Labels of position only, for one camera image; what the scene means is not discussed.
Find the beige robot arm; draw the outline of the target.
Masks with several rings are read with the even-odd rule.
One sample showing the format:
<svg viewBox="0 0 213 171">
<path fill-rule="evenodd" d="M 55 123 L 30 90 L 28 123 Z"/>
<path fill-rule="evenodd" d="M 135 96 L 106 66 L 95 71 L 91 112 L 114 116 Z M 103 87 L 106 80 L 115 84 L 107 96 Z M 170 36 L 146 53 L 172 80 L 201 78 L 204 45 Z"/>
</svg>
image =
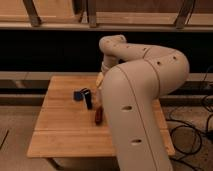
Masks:
<svg viewBox="0 0 213 171">
<path fill-rule="evenodd" d="M 173 171 L 152 102 L 179 88 L 186 56 L 172 48 L 131 44 L 122 35 L 99 41 L 101 97 L 120 171 Z"/>
</svg>

